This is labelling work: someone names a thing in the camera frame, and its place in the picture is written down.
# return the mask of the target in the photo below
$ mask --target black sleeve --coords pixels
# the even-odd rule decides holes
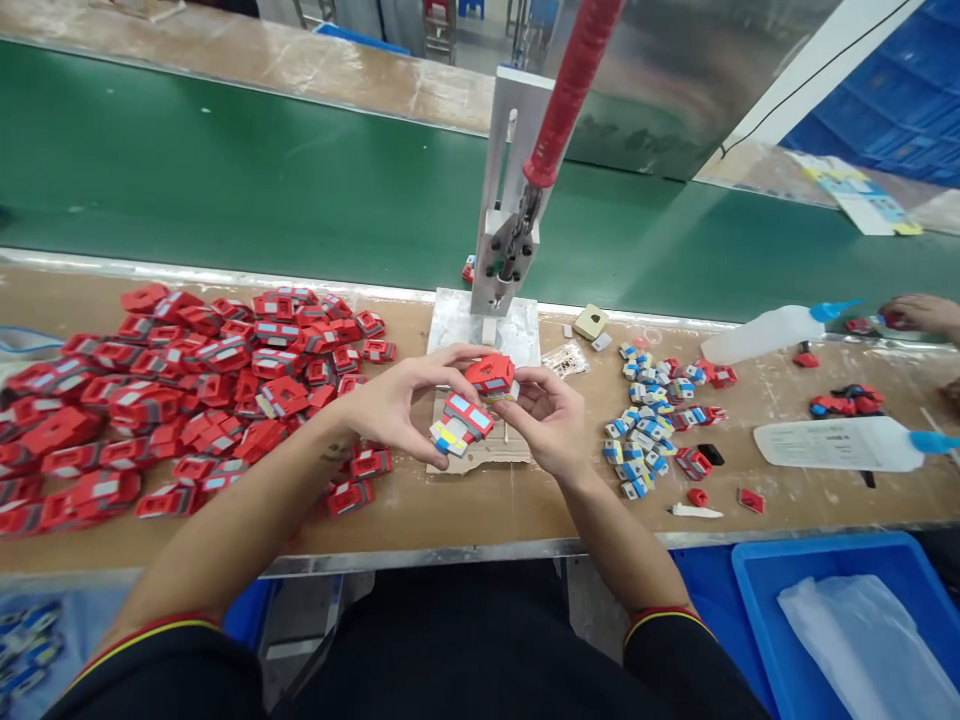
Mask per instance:
[[[770,718],[720,643],[690,615],[641,616],[627,636],[623,666],[677,718]]]
[[[260,666],[210,627],[125,641],[81,673],[43,720],[263,720]]]

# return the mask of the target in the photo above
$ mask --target hand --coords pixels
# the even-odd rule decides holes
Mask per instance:
[[[587,477],[592,470],[583,396],[546,368],[517,368],[514,378],[520,397],[495,403],[494,412],[523,436],[557,482]]]
[[[457,367],[495,352],[483,345],[450,345],[430,355],[401,360],[379,377],[337,398],[330,409],[335,408],[347,427],[363,437],[446,470],[447,456],[410,422],[410,406],[438,385],[449,385],[470,402],[482,405],[476,389]]]
[[[881,315],[900,314],[907,328],[950,336],[960,335],[960,305],[935,295],[901,295],[882,308]]]

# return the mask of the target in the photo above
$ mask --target glue bottle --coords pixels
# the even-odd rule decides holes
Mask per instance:
[[[821,303],[812,308],[784,305],[765,312],[746,325],[707,338],[700,351],[712,363],[733,365],[790,345],[799,345],[805,340],[816,340],[823,335],[825,323],[860,302],[863,301]]]
[[[960,448],[960,438],[911,432],[886,415],[763,425],[753,439],[771,465],[910,472],[927,454]]]

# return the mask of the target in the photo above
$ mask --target green conveyor belt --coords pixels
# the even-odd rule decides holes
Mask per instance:
[[[486,140],[0,42],[0,245],[433,289],[476,240]],[[960,299],[960,240],[566,163],[522,294],[746,320]]]

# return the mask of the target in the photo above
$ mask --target red lever handle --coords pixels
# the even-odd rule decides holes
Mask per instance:
[[[523,164],[531,185],[546,189],[557,181],[557,166],[622,9],[623,0],[584,0],[580,6],[537,144]]]

